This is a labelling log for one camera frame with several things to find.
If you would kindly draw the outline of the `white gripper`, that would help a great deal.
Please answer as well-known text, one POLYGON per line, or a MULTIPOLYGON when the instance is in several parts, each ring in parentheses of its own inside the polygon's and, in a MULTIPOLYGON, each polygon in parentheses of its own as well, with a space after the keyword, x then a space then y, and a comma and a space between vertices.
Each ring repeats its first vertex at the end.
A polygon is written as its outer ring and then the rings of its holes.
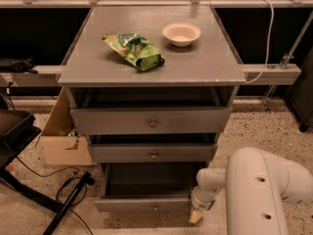
POLYGON ((194 209, 191 209, 189 222, 196 224, 202 219, 202 211, 209 211, 214 203, 215 197, 221 192, 221 188, 203 189, 196 186, 191 193, 191 202, 194 209))

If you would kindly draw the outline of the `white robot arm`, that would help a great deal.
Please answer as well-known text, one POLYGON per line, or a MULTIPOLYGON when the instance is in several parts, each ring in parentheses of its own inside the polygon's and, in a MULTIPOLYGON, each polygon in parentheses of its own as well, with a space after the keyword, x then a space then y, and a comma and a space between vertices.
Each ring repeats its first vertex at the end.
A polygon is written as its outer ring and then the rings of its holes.
POLYGON ((258 148, 235 151, 225 168, 203 168, 191 193, 190 221, 226 197, 228 235, 289 235, 283 203, 313 199, 313 175, 303 165, 258 148))

